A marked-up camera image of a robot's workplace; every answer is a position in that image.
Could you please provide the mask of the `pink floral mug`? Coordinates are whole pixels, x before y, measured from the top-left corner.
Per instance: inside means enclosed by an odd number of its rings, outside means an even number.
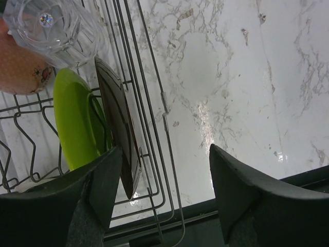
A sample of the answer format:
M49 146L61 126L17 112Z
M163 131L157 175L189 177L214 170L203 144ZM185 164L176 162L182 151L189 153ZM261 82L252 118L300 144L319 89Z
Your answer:
M1 18L1 91L30 95L54 81L53 67L41 56L18 46Z

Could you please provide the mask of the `green plate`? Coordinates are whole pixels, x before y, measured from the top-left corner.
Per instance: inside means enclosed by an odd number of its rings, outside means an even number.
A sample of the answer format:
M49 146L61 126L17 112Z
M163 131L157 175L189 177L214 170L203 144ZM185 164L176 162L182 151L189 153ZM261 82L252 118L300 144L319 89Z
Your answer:
M70 171L112 148L100 97L85 80L68 68L57 72L53 108L58 137Z

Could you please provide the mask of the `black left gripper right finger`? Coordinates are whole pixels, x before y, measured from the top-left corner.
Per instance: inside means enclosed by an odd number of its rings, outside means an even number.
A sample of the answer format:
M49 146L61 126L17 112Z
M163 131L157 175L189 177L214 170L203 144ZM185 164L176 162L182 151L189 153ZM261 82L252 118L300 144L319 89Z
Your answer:
M328 246L326 168L278 180L217 145L209 162L226 245Z

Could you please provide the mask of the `clear glass cup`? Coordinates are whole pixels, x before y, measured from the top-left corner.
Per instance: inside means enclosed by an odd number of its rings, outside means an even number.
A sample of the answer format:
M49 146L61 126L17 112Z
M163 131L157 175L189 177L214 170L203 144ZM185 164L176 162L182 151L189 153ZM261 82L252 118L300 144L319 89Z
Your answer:
M105 48L104 30L82 1L6 1L3 18L17 45L56 68L78 68Z

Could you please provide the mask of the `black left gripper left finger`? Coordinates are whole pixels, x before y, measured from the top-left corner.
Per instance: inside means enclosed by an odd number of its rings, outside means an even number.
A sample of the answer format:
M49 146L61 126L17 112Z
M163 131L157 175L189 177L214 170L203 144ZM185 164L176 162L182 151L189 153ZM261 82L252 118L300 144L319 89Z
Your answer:
M122 150L25 192L1 195L1 246L103 246Z

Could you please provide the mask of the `red floral plate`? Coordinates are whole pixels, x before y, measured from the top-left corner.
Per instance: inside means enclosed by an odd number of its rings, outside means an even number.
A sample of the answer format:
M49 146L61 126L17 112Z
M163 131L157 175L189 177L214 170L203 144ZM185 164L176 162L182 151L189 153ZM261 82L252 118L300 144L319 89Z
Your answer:
M138 186L141 160L124 85L101 58L95 57L95 67L112 145L122 149L121 181L131 200Z

